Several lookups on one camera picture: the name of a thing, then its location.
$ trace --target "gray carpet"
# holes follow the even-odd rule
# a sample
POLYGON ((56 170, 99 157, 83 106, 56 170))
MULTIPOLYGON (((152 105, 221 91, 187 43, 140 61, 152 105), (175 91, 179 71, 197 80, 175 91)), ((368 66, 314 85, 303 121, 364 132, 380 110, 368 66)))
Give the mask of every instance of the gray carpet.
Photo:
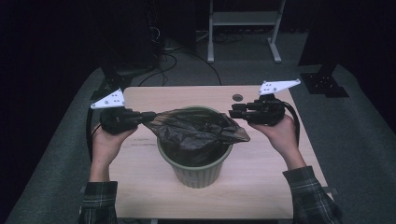
MULTIPOLYGON (((215 45, 212 66, 223 85, 295 79, 302 72, 318 71, 318 66, 297 66, 306 36, 279 34, 276 44, 283 62, 274 64, 262 35, 244 35, 239 42, 215 45)), ((176 46, 171 42, 168 48, 176 46)), ((197 52, 205 58, 206 45, 199 44, 197 52)), ((177 64, 165 73, 165 86, 219 85, 215 72, 201 59, 181 52, 172 55, 177 64)), ((162 56, 162 69, 173 62, 172 57, 162 56)), ((131 85, 138 85, 150 74, 134 78, 131 85)), ((394 223, 396 136, 353 75, 338 66, 333 76, 349 98, 311 95, 304 84, 290 89, 319 164, 329 187, 338 191, 334 199, 344 213, 344 223, 394 223)), ((76 94, 7 223, 76 222, 82 198, 79 190, 89 173, 85 119, 92 92, 99 88, 103 78, 97 69, 76 94)), ((157 75, 142 86, 162 84, 163 76, 157 75)))

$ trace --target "plaid shirt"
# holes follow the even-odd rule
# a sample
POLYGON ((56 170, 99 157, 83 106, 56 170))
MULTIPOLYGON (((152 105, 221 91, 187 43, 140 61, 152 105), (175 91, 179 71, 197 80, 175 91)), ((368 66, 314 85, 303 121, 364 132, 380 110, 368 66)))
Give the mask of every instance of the plaid shirt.
MULTIPOLYGON (((294 224, 339 224, 338 207, 315 178, 312 166, 286 171, 293 202, 294 224)), ((117 182, 89 182, 78 224, 116 224, 117 182)))
POLYGON ((341 222, 341 212, 315 178, 312 166, 283 173, 288 180, 293 200, 293 223, 341 222))

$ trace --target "table surface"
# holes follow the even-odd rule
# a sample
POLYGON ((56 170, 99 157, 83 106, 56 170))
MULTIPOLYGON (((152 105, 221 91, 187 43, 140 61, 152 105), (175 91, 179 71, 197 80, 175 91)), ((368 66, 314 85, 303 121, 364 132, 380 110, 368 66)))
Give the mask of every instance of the table surface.
MULTIPOLYGON (((124 92, 126 107, 134 111, 160 113, 189 105, 212 107, 228 114, 234 94, 242 104, 259 97, 260 86, 132 87, 124 92)), ((276 98, 294 102, 288 90, 276 98)), ((218 180, 203 189, 181 184, 156 144, 156 136, 145 126, 130 136, 110 166, 112 180, 119 181, 118 217, 282 219, 292 218, 290 188, 282 175, 287 170, 267 138, 236 119, 251 140, 233 146, 218 180)), ((317 179, 327 186, 318 160, 301 122, 300 150, 317 179)))

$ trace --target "white bracket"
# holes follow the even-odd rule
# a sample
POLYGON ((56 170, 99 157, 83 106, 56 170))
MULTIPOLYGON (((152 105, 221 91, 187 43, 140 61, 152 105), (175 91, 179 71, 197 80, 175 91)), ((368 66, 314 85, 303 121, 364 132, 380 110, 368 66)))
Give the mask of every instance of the white bracket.
POLYGON ((262 83, 262 86, 260 87, 259 95, 267 95, 267 94, 275 93, 277 91, 283 91, 290 87, 297 86, 300 83, 301 81, 299 78, 292 81, 275 81, 275 82, 264 81, 262 83))
POLYGON ((91 104, 91 109, 103 109, 121 106, 125 106, 125 100, 123 98, 121 89, 118 89, 117 91, 113 91, 105 98, 91 104))

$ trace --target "trash bag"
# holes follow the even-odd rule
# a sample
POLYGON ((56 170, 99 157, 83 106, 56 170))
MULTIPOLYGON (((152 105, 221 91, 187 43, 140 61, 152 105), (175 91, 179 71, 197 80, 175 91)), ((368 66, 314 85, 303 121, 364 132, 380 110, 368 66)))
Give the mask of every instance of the trash bag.
POLYGON ((229 145, 250 140, 235 121, 207 107, 165 111, 144 125, 160 139, 169 159, 189 167, 208 165, 221 158, 229 145))

